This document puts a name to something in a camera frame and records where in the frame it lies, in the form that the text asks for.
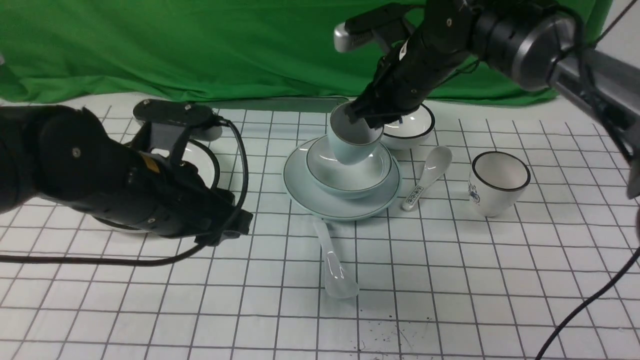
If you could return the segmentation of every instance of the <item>white ceramic spoon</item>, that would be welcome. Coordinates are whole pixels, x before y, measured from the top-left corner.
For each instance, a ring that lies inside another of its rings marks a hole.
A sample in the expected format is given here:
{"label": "white ceramic spoon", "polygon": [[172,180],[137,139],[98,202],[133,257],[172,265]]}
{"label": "white ceramic spoon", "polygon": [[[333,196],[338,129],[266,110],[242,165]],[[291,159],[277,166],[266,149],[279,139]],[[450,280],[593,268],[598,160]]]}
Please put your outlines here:
{"label": "white ceramic spoon", "polygon": [[427,159],[424,161],[424,170],[418,185],[409,193],[406,200],[402,203],[402,210],[411,211],[420,199],[423,191],[431,186],[435,181],[447,171],[451,165],[453,155],[451,150],[446,146],[438,146],[431,150]]}
{"label": "white ceramic spoon", "polygon": [[322,219],[313,217],[314,227],[320,239],[324,258],[324,288],[329,296],[336,299],[348,299],[355,297],[360,291],[358,283],[347,274],[338,255],[335,254],[329,230]]}

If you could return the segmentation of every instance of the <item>white cup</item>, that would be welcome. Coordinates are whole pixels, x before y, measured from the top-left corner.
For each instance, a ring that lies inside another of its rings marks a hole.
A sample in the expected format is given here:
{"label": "white cup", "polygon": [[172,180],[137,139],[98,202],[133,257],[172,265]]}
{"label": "white cup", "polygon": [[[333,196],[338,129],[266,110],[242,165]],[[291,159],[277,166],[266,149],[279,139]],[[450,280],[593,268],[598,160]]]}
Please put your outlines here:
{"label": "white cup", "polygon": [[516,203],[531,181],[520,159],[500,151],[476,156],[469,174],[469,203],[484,217],[494,217]]}
{"label": "white cup", "polygon": [[345,165],[353,165],[366,159],[382,138],[382,127],[371,129],[364,119],[358,119],[354,124],[344,112],[351,104],[345,102],[338,105],[331,112],[329,119],[329,146],[336,160]]}

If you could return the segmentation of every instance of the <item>light blue bowl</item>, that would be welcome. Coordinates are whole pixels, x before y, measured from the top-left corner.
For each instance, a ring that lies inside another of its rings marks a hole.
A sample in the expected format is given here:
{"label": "light blue bowl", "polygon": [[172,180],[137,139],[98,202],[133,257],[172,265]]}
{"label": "light blue bowl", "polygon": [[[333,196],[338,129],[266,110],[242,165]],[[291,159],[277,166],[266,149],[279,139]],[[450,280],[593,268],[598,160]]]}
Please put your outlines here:
{"label": "light blue bowl", "polygon": [[392,168],[391,153],[382,144],[364,160],[344,165],[333,155],[327,136],[314,142],[305,159],[311,179],[322,191],[343,199],[359,199],[382,185]]}

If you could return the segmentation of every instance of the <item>white plate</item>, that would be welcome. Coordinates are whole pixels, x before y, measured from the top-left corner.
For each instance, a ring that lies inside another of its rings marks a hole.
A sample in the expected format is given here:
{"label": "white plate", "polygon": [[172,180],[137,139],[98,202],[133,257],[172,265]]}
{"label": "white plate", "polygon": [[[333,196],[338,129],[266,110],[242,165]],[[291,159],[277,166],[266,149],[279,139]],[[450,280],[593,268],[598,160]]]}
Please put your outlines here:
{"label": "white plate", "polygon": [[400,168],[392,157],[387,180],[370,196],[360,199],[341,199],[330,195],[311,180],[305,166],[309,147],[317,139],[300,145],[287,158],[282,171],[284,188],[291,199],[309,213],[325,220],[354,221],[369,218],[387,209],[400,192]]}

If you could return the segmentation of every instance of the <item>green cloth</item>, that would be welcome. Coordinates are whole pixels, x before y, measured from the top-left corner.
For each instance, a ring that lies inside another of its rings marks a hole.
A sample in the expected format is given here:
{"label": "green cloth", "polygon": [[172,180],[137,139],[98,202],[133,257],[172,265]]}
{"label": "green cloth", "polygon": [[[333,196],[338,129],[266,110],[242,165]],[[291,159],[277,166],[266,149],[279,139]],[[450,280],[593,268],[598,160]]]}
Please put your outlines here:
{"label": "green cloth", "polygon": [[[587,19],[593,38],[611,1],[561,2]],[[0,67],[0,97],[58,102],[129,91],[174,101],[358,95],[381,52],[368,45],[337,53],[333,28],[388,2],[3,0],[0,52],[6,64]],[[480,66],[431,98],[523,105],[553,96],[525,93]]]}

